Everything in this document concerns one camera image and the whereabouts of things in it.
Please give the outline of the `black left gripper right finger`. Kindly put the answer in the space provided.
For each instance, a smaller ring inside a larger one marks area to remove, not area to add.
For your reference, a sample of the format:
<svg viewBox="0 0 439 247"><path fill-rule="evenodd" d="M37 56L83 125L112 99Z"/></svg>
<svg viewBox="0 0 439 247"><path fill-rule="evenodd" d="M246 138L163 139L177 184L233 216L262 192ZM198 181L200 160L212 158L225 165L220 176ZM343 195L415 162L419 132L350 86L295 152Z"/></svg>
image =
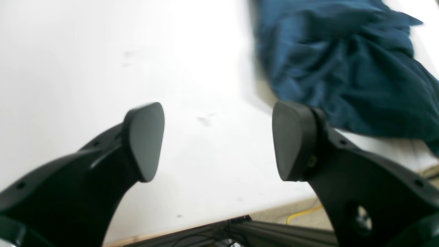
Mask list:
<svg viewBox="0 0 439 247"><path fill-rule="evenodd" d="M323 111L279 101L272 114L284 181L306 181L340 247L437 247L438 189L419 174L356 147Z"/></svg>

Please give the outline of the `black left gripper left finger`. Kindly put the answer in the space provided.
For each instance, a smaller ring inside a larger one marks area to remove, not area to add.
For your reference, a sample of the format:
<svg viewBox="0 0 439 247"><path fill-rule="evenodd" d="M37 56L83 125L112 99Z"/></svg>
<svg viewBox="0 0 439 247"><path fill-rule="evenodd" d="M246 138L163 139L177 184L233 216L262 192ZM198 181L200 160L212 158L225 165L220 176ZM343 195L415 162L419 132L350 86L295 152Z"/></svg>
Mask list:
<svg viewBox="0 0 439 247"><path fill-rule="evenodd" d="M75 153L38 167L1 192L1 245L100 247L125 193L157 172L165 117L160 103Z"/></svg>

